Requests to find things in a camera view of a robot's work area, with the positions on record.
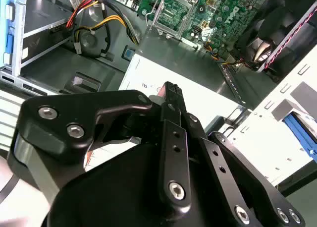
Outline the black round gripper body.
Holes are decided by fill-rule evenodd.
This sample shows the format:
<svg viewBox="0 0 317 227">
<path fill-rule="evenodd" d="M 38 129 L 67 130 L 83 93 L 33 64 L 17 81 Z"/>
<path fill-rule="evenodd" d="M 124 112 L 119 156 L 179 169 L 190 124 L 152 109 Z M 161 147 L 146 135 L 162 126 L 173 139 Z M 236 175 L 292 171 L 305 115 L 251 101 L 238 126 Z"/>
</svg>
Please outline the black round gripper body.
<svg viewBox="0 0 317 227">
<path fill-rule="evenodd" d="M 233 216 L 210 174 L 190 163 L 192 206 L 167 214 L 158 192 L 159 148 L 133 147 L 67 184 L 48 213 L 50 227 L 231 227 Z"/>
</svg>

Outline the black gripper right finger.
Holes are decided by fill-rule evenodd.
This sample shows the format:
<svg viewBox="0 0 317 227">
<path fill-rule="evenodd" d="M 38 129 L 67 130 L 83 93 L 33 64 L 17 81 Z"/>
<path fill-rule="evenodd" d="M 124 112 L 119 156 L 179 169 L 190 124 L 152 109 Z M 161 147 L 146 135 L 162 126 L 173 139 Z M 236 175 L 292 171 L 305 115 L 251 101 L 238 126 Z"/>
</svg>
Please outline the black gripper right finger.
<svg viewBox="0 0 317 227">
<path fill-rule="evenodd" d="M 189 156 L 198 163 L 197 182 L 203 213 L 213 227 L 304 227 L 302 215 L 220 132 L 206 135 L 200 121 L 186 111 L 182 90 L 173 85 L 189 136 Z"/>
</svg>

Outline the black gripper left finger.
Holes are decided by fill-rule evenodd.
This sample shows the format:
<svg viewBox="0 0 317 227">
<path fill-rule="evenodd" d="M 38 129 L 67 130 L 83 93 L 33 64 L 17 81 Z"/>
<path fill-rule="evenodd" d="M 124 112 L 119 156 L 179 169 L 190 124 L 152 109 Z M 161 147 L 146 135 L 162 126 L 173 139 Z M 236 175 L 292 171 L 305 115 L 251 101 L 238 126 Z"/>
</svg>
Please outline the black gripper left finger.
<svg viewBox="0 0 317 227">
<path fill-rule="evenodd" d="M 173 85 L 156 104 L 137 90 L 33 97 L 22 106 L 10 155 L 12 169 L 33 180 L 51 205 L 61 190 L 129 149 L 159 148 L 158 195 L 167 214 L 191 207 L 187 132 Z"/>
</svg>

